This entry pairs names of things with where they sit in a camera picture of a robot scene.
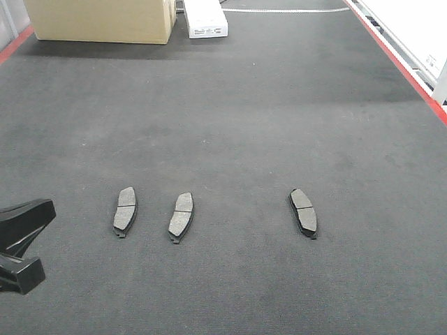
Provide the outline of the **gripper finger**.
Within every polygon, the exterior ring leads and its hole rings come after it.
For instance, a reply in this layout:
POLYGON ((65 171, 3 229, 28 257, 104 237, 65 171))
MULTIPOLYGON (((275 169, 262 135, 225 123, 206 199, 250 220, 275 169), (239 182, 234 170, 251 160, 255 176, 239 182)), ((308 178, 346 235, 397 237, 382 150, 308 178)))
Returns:
POLYGON ((25 253, 55 217, 51 199, 36 199, 1 209, 1 253, 25 253))
POLYGON ((46 278, 40 258, 22 259, 1 254, 1 292, 25 295, 46 278))

